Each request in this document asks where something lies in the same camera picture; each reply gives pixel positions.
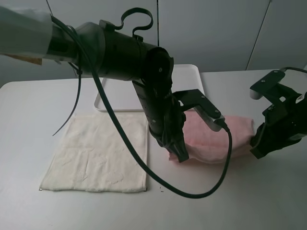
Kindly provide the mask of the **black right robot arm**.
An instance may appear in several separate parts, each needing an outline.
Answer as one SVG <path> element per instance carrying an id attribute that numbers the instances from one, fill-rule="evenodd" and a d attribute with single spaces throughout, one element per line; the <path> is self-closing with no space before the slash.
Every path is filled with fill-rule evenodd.
<path id="1" fill-rule="evenodd" d="M 307 136 L 306 93 L 297 93 L 278 83 L 263 96 L 271 106 L 262 112 L 264 122 L 250 141 L 250 151 L 257 159 L 294 145 Z"/>

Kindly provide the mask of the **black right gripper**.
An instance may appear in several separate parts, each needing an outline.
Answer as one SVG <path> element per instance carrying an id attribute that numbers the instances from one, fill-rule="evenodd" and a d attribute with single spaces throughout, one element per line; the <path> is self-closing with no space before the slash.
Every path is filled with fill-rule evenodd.
<path id="1" fill-rule="evenodd" d="M 270 152 L 294 145 L 307 135 L 307 94 L 281 85 L 254 85 L 254 91 L 271 102 L 251 139 L 250 152 L 261 159 Z"/>

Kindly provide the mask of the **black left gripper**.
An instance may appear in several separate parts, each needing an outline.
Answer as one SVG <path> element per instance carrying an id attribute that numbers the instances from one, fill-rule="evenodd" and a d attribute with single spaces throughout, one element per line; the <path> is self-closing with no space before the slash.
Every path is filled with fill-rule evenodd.
<path id="1" fill-rule="evenodd" d="M 172 149 L 179 162 L 189 159 L 185 146 L 183 125 L 185 115 L 181 112 L 178 100 L 170 89 L 160 94 L 153 87 L 137 81 L 133 82 L 138 99 L 149 123 L 150 133 L 158 144 Z"/>

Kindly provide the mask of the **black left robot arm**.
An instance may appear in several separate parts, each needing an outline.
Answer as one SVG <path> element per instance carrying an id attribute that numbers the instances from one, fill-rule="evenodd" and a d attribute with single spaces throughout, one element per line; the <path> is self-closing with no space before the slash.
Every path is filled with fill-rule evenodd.
<path id="1" fill-rule="evenodd" d="M 77 28 L 36 9 L 0 8 L 0 52 L 25 58 L 45 58 L 77 65 L 91 74 L 103 101 L 100 78 L 131 81 L 158 144 L 180 162 L 189 157 L 182 128 L 185 115 L 172 94 L 173 59 L 161 47 L 101 20 Z"/>

